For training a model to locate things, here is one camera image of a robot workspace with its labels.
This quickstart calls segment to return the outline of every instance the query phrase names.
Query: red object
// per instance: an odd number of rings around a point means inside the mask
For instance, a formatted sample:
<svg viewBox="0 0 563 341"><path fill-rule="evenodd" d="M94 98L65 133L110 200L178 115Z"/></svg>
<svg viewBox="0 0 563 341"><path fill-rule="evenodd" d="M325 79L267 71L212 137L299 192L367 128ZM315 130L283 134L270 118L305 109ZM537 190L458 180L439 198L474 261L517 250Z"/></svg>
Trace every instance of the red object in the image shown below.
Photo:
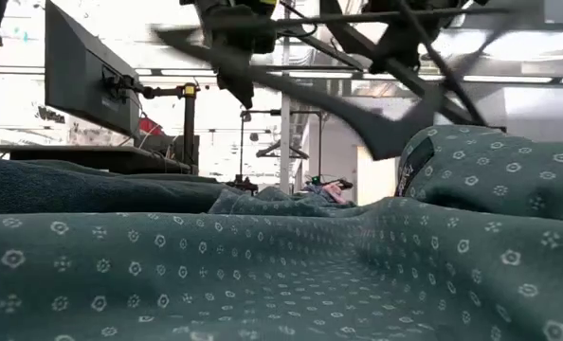
<svg viewBox="0 0 563 341"><path fill-rule="evenodd" d="M151 132L151 135L165 135L161 127L148 117L141 118L138 122L138 127L142 132Z"/></svg>

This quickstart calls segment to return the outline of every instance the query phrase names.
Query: green patterned fabric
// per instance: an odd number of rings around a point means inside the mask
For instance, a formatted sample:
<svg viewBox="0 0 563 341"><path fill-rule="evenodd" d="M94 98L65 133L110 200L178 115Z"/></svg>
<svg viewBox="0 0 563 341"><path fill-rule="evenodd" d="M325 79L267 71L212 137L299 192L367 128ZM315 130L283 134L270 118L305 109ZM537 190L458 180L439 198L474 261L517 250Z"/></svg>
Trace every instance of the green patterned fabric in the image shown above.
<svg viewBox="0 0 563 341"><path fill-rule="evenodd" d="M491 133L364 207L0 215L0 341L563 341L563 144Z"/></svg>

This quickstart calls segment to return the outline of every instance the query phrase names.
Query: desk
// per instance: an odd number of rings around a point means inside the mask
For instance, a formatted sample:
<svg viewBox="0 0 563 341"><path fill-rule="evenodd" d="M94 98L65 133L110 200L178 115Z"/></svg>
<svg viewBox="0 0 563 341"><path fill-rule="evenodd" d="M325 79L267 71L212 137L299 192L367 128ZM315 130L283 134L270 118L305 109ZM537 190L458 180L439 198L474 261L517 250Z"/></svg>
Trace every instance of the desk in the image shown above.
<svg viewBox="0 0 563 341"><path fill-rule="evenodd" d="M191 167L136 147L1 145L10 160L61 160L119 174L191 173Z"/></svg>

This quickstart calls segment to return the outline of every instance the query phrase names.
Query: metal frame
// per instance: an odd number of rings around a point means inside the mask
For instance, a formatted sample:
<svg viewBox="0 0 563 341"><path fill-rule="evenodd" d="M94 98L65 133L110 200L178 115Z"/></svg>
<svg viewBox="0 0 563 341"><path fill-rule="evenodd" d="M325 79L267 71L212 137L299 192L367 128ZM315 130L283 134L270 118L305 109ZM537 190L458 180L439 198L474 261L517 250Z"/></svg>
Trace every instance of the metal frame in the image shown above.
<svg viewBox="0 0 563 341"><path fill-rule="evenodd" d="M235 53L226 48L210 50L202 46L193 45L188 41L189 36L195 31L191 29L159 30L155 33L167 45L174 47L180 52L193 58L197 58L210 63L224 65L225 69L234 77L244 80L251 80L261 85L281 91L285 95L296 99L304 104L318 107L325 112L335 115L345 121L362 138L374 160L381 160L401 155L409 140L422 129L433 124L435 113L441 113L450 121L457 124L485 125L477 109L464 93L460 86L460 80L470 70L482 54L483 49L496 40L502 33L517 25L519 17L517 14L524 14L526 0L516 0L514 6L505 9L437 9L437 10L412 10L406 0L395 0L400 11L369 13L357 15L322 15L319 18L306 19L284 19L277 22L260 19L239 20L230 18L218 19L217 23L212 23L215 28L233 29L248 27L257 29L260 27L295 27L298 24L324 24L326 25L343 49L349 53L358 53L366 57L373 58L375 45L365 36L351 27L349 23L356 22L396 22L403 21L408 23L418 34L419 40L427 47L432 60L438 65L445 76L439 86L426 84L412 70L407 69L398 61L386 59L388 72L410 88L417 96L421 97L421 102L414 106L401 120L393 121L388 118L373 115L372 113L359 108L347 101L330 96L319 90L302 86L291 80L267 74L262 69L253 66L245 66L238 63ZM339 12L339 4L336 0L320 0L320 10L323 12ZM442 60L440 55L431 48L431 41L427 37L427 32L420 23L425 17L427 19L451 18L459 14L483 15L497 14L496 31L489 34L486 43L475 53L465 56L462 62L454 70ZM466 110L458 104L452 103L445 92L453 91L460 98Z"/></svg>

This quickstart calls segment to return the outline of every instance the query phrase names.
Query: computer monitor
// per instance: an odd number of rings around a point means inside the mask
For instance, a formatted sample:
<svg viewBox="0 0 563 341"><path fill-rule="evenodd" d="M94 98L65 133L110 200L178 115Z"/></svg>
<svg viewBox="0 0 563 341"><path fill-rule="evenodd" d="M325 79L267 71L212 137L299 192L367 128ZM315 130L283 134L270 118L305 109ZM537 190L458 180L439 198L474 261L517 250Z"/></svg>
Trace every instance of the computer monitor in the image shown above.
<svg viewBox="0 0 563 341"><path fill-rule="evenodd" d="M104 128L134 136L138 96L105 80L138 74L52 1L45 2L45 105Z"/></svg>

